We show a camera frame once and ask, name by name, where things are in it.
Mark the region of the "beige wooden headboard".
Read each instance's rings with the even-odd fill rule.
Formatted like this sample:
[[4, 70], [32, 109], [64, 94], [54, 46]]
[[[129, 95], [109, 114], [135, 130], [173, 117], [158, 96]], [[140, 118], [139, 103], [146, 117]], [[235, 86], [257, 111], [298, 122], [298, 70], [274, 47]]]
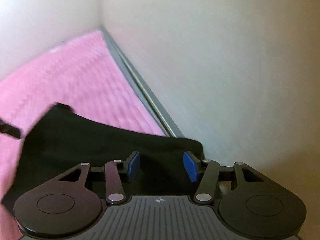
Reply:
[[125, 79], [130, 84], [131, 88], [134, 90], [135, 94], [138, 96], [142, 104], [146, 107], [155, 122], [157, 122], [161, 130], [170, 137], [184, 137], [183, 133], [175, 124], [174, 120], [167, 113], [163, 105], [143, 80], [133, 64], [121, 51], [110, 33], [105, 28], [101, 28], [100, 31], [103, 34], [105, 43], [115, 63], [121, 70], [122, 74], [125, 76]]

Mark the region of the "pink ribbed blanket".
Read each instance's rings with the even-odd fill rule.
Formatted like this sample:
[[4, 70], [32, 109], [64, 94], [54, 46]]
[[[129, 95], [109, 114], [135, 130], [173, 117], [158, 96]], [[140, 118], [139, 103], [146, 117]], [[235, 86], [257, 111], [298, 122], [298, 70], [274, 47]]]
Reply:
[[55, 47], [1, 82], [1, 117], [17, 125], [23, 134], [57, 102], [89, 120], [164, 135], [99, 30]]

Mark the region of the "black garment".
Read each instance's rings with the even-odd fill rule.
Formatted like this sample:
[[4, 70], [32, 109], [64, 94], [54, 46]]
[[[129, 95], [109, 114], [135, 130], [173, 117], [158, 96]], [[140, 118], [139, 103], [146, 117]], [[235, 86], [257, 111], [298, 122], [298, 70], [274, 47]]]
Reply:
[[13, 185], [2, 199], [9, 212], [27, 191], [76, 165], [93, 167], [140, 153], [140, 169], [124, 185], [131, 195], [186, 195], [193, 186], [183, 165], [185, 151], [203, 159], [198, 141], [142, 134], [100, 124], [76, 115], [69, 106], [53, 106], [25, 137]]

